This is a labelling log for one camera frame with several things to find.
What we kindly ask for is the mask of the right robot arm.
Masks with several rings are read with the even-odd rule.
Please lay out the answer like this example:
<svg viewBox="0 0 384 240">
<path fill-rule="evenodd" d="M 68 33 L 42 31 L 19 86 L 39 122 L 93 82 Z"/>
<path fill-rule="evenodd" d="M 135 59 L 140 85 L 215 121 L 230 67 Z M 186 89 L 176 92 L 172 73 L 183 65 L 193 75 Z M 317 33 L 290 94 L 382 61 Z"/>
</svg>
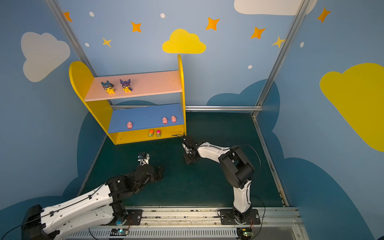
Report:
<svg viewBox="0 0 384 240">
<path fill-rule="evenodd" d="M 222 167 L 224 175 L 233 187 L 233 216 L 239 224 L 249 218 L 252 211 L 250 188 L 255 168 L 241 147 L 219 147 L 208 142 L 197 142 L 192 136 L 182 136 L 186 164 L 195 164 L 200 159 L 209 159 Z"/>
</svg>

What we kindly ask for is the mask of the purple creature toy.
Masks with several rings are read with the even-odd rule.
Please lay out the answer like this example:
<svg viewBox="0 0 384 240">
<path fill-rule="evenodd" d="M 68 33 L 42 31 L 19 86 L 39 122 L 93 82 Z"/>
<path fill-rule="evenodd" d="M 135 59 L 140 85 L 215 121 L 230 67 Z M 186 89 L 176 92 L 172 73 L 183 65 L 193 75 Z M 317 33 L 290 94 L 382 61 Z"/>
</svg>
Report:
<svg viewBox="0 0 384 240">
<path fill-rule="evenodd" d="M 133 89 L 131 88 L 131 79 L 128 79 L 127 81 L 123 81 L 122 79 L 120 79 L 120 83 L 125 93 L 133 91 Z"/>
</svg>

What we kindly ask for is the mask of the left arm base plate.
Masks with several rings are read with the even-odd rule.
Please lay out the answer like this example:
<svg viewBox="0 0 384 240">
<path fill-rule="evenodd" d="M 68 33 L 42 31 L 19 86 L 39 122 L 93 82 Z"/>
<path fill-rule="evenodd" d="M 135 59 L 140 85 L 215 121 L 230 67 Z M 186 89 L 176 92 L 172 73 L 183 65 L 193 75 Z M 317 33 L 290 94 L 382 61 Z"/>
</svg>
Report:
<svg viewBox="0 0 384 240">
<path fill-rule="evenodd" d="M 141 223 L 143 210 L 127 209 L 122 214 L 118 215 L 115 224 L 117 226 L 138 226 Z"/>
</svg>

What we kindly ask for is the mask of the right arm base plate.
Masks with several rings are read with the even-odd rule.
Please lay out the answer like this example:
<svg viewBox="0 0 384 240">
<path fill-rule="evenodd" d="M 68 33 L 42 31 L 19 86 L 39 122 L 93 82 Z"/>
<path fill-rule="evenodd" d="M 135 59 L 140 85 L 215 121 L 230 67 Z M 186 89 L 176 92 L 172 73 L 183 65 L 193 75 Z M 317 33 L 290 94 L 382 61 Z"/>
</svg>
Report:
<svg viewBox="0 0 384 240">
<path fill-rule="evenodd" d="M 234 209 L 220 209 L 219 216 L 222 225 L 260 225 L 261 216 L 258 210 L 249 208 L 240 213 Z"/>
</svg>

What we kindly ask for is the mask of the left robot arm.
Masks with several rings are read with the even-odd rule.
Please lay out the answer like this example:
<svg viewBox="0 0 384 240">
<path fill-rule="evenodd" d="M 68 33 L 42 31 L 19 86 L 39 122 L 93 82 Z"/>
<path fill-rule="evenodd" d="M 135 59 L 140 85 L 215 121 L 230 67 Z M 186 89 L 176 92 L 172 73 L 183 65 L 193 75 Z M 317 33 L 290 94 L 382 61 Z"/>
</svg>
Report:
<svg viewBox="0 0 384 240">
<path fill-rule="evenodd" d="M 45 208 L 35 205 L 25 215 L 21 226 L 22 239 L 62 240 L 95 226 L 123 225 L 129 220 L 123 200 L 140 192 L 147 184 L 162 180 L 163 174 L 162 167 L 144 164 L 64 203 Z"/>
</svg>

